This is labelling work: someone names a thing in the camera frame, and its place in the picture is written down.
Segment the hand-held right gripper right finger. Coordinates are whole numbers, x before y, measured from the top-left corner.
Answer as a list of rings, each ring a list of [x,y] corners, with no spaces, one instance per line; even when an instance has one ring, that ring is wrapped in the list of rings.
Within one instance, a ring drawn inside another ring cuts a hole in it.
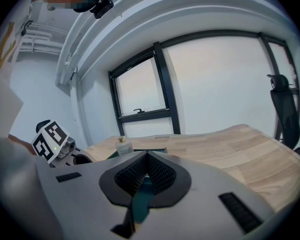
[[[160,156],[186,169],[191,186],[174,206],[151,208],[134,240],[241,239],[244,231],[219,198],[224,193],[233,193],[262,223],[275,214],[262,196],[222,169],[170,154]]]

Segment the black office chair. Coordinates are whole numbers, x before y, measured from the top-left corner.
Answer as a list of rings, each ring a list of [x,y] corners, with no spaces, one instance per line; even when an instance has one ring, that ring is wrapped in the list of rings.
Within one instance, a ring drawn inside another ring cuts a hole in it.
[[[267,77],[272,86],[270,96],[282,132],[282,143],[300,156],[300,147],[296,148],[300,139],[300,122],[288,79],[282,74],[268,74]]]

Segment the black ceiling fixture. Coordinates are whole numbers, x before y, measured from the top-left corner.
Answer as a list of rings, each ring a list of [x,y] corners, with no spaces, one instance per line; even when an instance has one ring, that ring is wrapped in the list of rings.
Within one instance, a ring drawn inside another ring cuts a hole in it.
[[[28,20],[25,24],[24,24],[24,26],[23,26],[23,29],[22,29],[22,31],[21,31],[21,35],[22,36],[24,36],[24,35],[26,35],[26,33],[27,33],[27,27],[29,27],[31,24],[32,24],[32,20]]]

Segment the white wall pipe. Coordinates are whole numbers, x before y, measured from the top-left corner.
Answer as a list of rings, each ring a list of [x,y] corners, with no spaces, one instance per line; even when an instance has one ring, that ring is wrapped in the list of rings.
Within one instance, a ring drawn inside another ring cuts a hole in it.
[[[113,4],[121,2],[122,0],[112,0]],[[95,19],[94,14],[90,12],[90,10],[86,12],[79,13],[79,16],[75,20],[74,24],[72,25],[65,43],[62,47],[58,64],[57,64],[57,70],[56,70],[56,78],[55,78],[55,84],[58,86],[60,84],[64,85],[66,84],[74,71],[74,69],[77,67],[80,57],[85,53],[89,45],[92,43],[92,41],[97,37],[97,35],[105,28],[106,23],[101,22],[100,19]],[[115,17],[114,12],[110,12],[110,14],[105,14],[106,20],[111,20]],[[78,46],[76,50],[74,51],[69,64],[66,65],[66,59],[69,55],[70,49],[75,42],[77,36],[81,33],[81,30],[87,25],[89,20],[95,19],[94,23],[90,26],[90,28],[87,30],[87,32],[84,34],[80,42],[78,43]]]

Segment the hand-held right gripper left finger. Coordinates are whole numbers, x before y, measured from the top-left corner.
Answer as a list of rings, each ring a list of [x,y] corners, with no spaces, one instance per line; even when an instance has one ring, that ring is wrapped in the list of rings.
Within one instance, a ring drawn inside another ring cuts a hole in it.
[[[82,165],[50,168],[35,158],[36,235],[48,240],[148,240],[135,229],[132,196],[115,181],[144,161],[145,152]]]

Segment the person's left forearm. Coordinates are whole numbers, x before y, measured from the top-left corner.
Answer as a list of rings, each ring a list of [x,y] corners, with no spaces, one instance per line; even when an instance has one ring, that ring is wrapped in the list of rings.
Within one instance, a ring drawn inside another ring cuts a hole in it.
[[[11,135],[11,134],[8,135],[8,138],[9,138],[12,142],[24,146],[24,147],[25,147],[32,155],[36,156],[36,152],[35,152],[35,150],[33,149],[32,145],[31,145],[29,142],[23,141],[23,140],[17,138],[17,137],[14,136],[14,135]]]

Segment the white ceiling pipes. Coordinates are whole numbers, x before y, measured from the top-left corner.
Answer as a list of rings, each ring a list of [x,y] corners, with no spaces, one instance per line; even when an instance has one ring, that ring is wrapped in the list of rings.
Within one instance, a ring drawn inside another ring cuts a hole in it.
[[[68,33],[60,28],[33,21],[27,27],[26,35],[21,36],[16,52],[59,56]]]

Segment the person's light grey clothing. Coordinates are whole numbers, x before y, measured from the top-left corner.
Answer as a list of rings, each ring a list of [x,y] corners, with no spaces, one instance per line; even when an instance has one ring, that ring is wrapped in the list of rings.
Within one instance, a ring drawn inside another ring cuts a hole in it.
[[[0,138],[8,137],[22,106],[22,100],[0,74]]]

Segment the clear glass bottle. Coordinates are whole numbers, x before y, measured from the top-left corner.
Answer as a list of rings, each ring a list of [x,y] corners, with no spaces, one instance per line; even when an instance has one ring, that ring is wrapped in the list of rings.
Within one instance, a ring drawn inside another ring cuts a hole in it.
[[[124,135],[118,138],[115,143],[115,147],[119,156],[123,156],[134,151],[132,142]]]

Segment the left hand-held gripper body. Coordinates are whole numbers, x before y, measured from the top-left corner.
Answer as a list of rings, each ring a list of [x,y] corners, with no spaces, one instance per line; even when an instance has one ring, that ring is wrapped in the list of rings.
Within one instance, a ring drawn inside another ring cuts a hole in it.
[[[81,165],[92,162],[92,157],[78,148],[76,141],[56,121],[37,124],[36,136],[31,142],[35,154],[46,159],[51,168]]]

